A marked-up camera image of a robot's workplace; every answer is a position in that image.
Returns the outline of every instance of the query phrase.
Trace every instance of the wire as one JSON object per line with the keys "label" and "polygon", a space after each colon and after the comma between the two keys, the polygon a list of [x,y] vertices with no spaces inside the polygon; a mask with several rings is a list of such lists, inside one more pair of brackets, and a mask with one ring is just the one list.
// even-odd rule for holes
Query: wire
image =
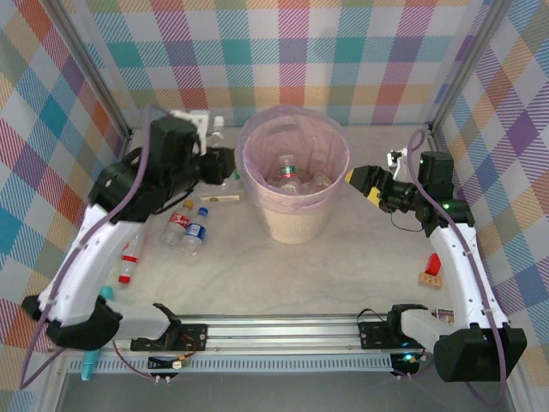
{"label": "wire", "polygon": [[164,206],[162,209],[158,209],[156,210],[155,212],[153,212],[153,215],[159,215],[161,213],[164,213],[166,212],[169,208],[171,208],[172,206],[175,206],[176,204],[178,204],[179,202],[183,202],[183,200],[185,200],[187,197],[190,196],[190,194],[192,193],[193,190],[195,190],[195,186],[196,186],[196,183],[194,183],[192,185],[192,187],[190,189],[188,189],[186,191],[186,193],[184,195],[182,195],[180,198],[174,200],[173,202],[167,204],[166,206]]}
{"label": "wire", "polygon": [[25,358],[23,359],[21,379],[19,382],[19,388],[21,390],[27,388],[42,373],[42,371],[44,371],[44,369],[48,365],[50,365],[64,351],[63,348],[59,349],[55,354],[53,354],[50,357],[50,359],[48,359],[41,367],[39,367],[39,369],[29,379],[25,380],[34,348],[36,348],[36,343],[38,342],[40,333],[42,332],[45,322],[48,319],[48,316],[52,308],[52,304],[55,302],[55,299],[57,297],[57,292],[59,290],[59,287],[61,286],[61,282],[69,272],[70,266],[74,263],[80,251],[87,247],[87,243],[90,240],[90,238],[94,236],[94,234],[101,227],[103,227],[103,225],[105,225],[110,219],[112,219],[114,216],[116,216],[118,213],[122,211],[122,209],[130,202],[132,197],[136,194],[137,190],[139,189],[139,186],[141,185],[143,176],[145,175],[145,170],[147,169],[147,163],[148,163],[148,154],[149,154],[150,140],[151,140],[150,138],[151,111],[153,110],[153,107],[163,113],[166,113],[167,115],[170,115],[169,112],[167,112],[163,108],[156,105],[147,105],[147,107],[145,108],[144,129],[146,133],[145,133],[145,140],[142,146],[142,151],[139,157],[139,159],[140,160],[142,159],[142,161],[139,162],[139,167],[137,168],[137,173],[136,173],[136,179],[134,180],[134,183],[130,187],[130,190],[128,191],[128,193],[126,193],[126,196],[124,197],[124,199],[122,199],[120,203],[117,206],[115,206],[114,209],[112,209],[107,215],[105,215],[102,219],[97,221],[92,227],[88,229],[88,231],[81,237],[81,240],[78,243],[78,245],[76,245],[72,249],[72,252],[67,256],[67,258],[61,265],[61,268],[59,269],[51,285],[51,291],[48,296],[48,301],[46,302],[44,310],[40,315],[39,321],[36,324],[36,327],[34,328],[34,333],[33,333],[33,336],[31,337],[31,342],[27,348],[27,352],[25,353]]}
{"label": "wire", "polygon": [[[413,142],[416,140],[417,136],[421,136],[419,143],[414,146]],[[488,319],[488,324],[490,325],[490,329],[492,330],[492,333],[494,335],[494,340],[496,341],[496,349],[498,351],[498,361],[499,361],[499,396],[498,399],[495,401],[486,401],[479,393],[470,385],[467,385],[467,388],[473,393],[473,395],[481,401],[486,406],[498,406],[505,398],[505,392],[507,388],[507,367],[505,365],[505,352],[504,352],[504,344],[501,340],[501,336],[499,335],[498,327],[496,326],[496,321],[494,319],[492,309],[490,308],[490,300],[488,299],[488,293],[486,292],[484,283],[482,282],[482,276],[480,275],[479,267],[477,266],[476,261],[474,260],[474,255],[471,251],[471,248],[469,247],[469,244],[467,243],[465,237],[463,236],[462,231],[460,228],[455,224],[454,220],[451,218],[451,216],[446,212],[446,210],[443,209],[443,207],[438,204],[425,190],[425,188],[421,185],[419,182],[418,177],[415,174],[415,171],[413,169],[413,162],[412,162],[412,153],[414,150],[417,150],[421,147],[425,140],[425,132],[422,129],[416,130],[412,136],[410,137],[410,141],[408,142],[408,156],[410,156],[410,159],[407,161],[408,166],[408,172],[413,180],[413,183],[416,185],[419,193],[423,196],[423,198],[429,202],[432,207],[448,222],[449,226],[452,228],[452,230],[455,233],[455,236],[460,240],[460,243],[462,244],[462,248],[465,251],[465,254],[468,257],[469,263],[471,265],[471,269],[473,270],[474,274],[474,280],[476,281],[477,287],[480,292],[480,296],[482,298],[482,306],[485,309],[486,318]]]}
{"label": "wire", "polygon": [[394,221],[393,221],[393,214],[395,212],[391,212],[390,216],[391,216],[391,223],[393,224],[394,227],[396,227],[397,229],[400,229],[400,230],[403,230],[404,232],[411,232],[411,233],[419,233],[419,232],[423,232],[423,224],[421,225],[421,229],[407,229],[405,227],[400,227],[398,226]]}
{"label": "wire", "polygon": [[359,319],[360,319],[360,317],[361,317],[362,315],[364,315],[366,312],[372,312],[374,315],[377,316],[377,318],[378,318],[379,320],[381,320],[382,322],[385,322],[385,321],[383,320],[383,318],[377,314],[376,311],[374,311],[373,309],[370,309],[369,307],[366,307],[366,309],[363,309],[362,311],[360,311],[359,315],[357,316],[357,324],[359,324]]}
{"label": "wire", "polygon": [[139,376],[141,376],[142,378],[145,378],[145,379],[149,379],[149,380],[154,380],[156,381],[156,378],[153,378],[151,375],[148,375],[146,373],[143,373],[141,372],[140,370],[138,369],[135,369],[123,356],[122,354],[120,353],[120,351],[118,350],[118,347],[117,347],[117,344],[114,342],[114,339],[112,340],[112,347],[114,348],[114,351],[117,353],[118,355],[118,358],[120,358],[120,360],[122,361],[122,363],[124,363],[133,373],[137,373]]}
{"label": "wire", "polygon": [[192,341],[192,344],[193,344],[193,351],[192,351],[192,354],[191,354],[191,353],[187,354],[187,357],[190,358],[190,357],[191,357],[193,354],[195,354],[196,351],[197,351],[197,346],[196,346],[195,338],[192,337],[192,336],[189,336],[189,335],[183,335],[182,338],[183,338],[183,339],[181,339],[181,337],[180,337],[179,339],[185,342],[185,346],[186,346],[186,344],[187,344],[187,343],[186,343],[186,340],[187,340],[187,339],[189,339],[190,341]]}

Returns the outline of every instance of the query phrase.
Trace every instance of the pink plastic bag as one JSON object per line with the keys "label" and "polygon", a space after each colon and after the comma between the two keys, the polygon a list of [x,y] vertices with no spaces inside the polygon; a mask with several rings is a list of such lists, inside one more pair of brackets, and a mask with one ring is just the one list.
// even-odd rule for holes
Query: pink plastic bag
{"label": "pink plastic bag", "polygon": [[[280,172],[279,156],[293,155],[298,170],[324,172],[334,183],[310,195],[289,194],[269,185]],[[244,187],[262,209],[307,214],[328,207],[347,174],[350,154],[343,128],[332,118],[296,106],[276,106],[246,122],[238,137],[236,161]]]}

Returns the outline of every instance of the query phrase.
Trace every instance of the white robotic arm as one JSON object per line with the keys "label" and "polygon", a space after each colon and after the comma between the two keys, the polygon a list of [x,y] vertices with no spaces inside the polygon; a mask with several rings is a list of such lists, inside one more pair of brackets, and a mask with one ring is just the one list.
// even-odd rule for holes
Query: white robotic arm
{"label": "white robotic arm", "polygon": [[[347,175],[347,182],[386,213],[397,210],[415,213],[440,257],[454,310],[454,325],[449,327],[422,305],[394,305],[387,316],[391,339],[402,342],[407,336],[432,352],[437,372],[445,381],[499,380],[502,356],[498,347],[504,348],[506,371],[510,373],[526,348],[524,331],[510,327],[492,293],[480,260],[471,210],[465,200],[454,199],[452,157],[441,152],[422,153],[418,177],[413,177],[415,183],[409,183],[402,172],[407,152],[388,154],[395,175],[381,167],[357,167]],[[457,233],[465,239],[465,245]],[[482,292],[486,291],[486,301],[480,287],[484,289]],[[493,316],[493,328],[487,312]],[[501,345],[496,343],[495,332]]]}
{"label": "white robotic arm", "polygon": [[[480,269],[496,326],[503,328],[509,320],[496,302],[488,283],[480,261],[476,231],[474,227],[465,223],[458,224],[458,227],[465,239],[469,239],[469,249],[473,251],[474,260]],[[440,336],[449,335],[459,329],[468,329],[471,324],[477,324],[481,329],[489,329],[490,325],[482,305],[479,288],[474,280],[471,264],[455,232],[449,227],[437,227],[429,239],[442,263],[444,282],[449,290],[454,309],[454,325],[448,326],[428,311],[413,309],[402,313],[401,327],[404,335],[412,337],[429,352],[434,353],[435,343]]]}
{"label": "white robotic arm", "polygon": [[[84,221],[69,253],[79,247],[82,235],[97,221],[106,215],[106,211],[98,204],[88,206]],[[119,221],[116,224],[107,223],[101,227],[88,241],[87,248],[76,257],[67,276],[61,282],[57,297],[50,310],[50,322],[57,321],[61,328],[67,328],[88,321],[95,311],[99,290],[105,284],[112,267],[120,259],[124,245],[139,230],[141,223]],[[45,304],[50,299],[51,285],[39,296],[39,309],[44,311]],[[154,306],[126,306],[112,300],[106,305],[122,318],[119,329],[114,336],[117,339],[146,337],[159,339],[169,326],[167,316]]]}

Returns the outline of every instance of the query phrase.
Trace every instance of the trash can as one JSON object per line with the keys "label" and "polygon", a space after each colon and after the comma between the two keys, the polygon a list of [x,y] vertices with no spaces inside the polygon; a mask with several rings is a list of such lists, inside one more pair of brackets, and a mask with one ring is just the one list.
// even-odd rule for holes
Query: trash can
{"label": "trash can", "polygon": [[[350,164],[340,124],[302,107],[272,107],[246,122],[235,155],[244,187],[268,234],[283,243],[299,244],[323,230]],[[307,195],[268,184],[280,175],[282,155],[293,155],[298,171],[309,176],[323,172],[333,184]]]}

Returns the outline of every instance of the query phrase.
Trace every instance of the robotic arm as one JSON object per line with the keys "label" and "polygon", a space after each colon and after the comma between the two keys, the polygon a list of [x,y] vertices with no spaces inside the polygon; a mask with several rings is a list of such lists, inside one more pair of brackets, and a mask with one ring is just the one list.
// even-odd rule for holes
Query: robotic arm
{"label": "robotic arm", "polygon": [[[165,116],[150,125],[151,145],[143,181],[120,213],[95,232],[85,249],[75,258],[51,301],[50,285],[40,294],[28,296],[22,306],[38,320],[51,303],[47,335],[57,346],[93,350],[112,339],[144,337],[158,348],[170,350],[178,340],[181,323],[161,304],[149,307],[127,306],[99,296],[122,248],[139,226],[181,191],[191,191],[199,180],[220,185],[234,169],[232,150],[202,150],[208,117],[200,122]],[[106,167],[89,194],[83,223],[67,257],[95,223],[113,210],[129,192],[136,179],[141,150],[128,153],[120,162]]]}
{"label": "robotic arm", "polygon": [[[434,318],[421,305],[395,305],[387,317],[392,336],[408,336],[434,354],[437,372],[446,382],[499,380],[498,351],[489,325],[482,294],[475,281],[468,252],[449,223],[422,196],[413,183],[402,181],[399,166],[406,164],[405,151],[388,155],[395,175],[381,167],[358,167],[347,175],[347,182],[386,213],[412,211],[421,223],[442,262],[449,287],[454,327]],[[480,271],[498,333],[504,345],[509,374],[526,348],[522,329],[511,328],[499,307],[480,260],[474,219],[465,200],[454,199],[452,173],[454,160],[449,154],[424,152],[419,162],[418,181],[426,193],[449,214],[468,243]]]}

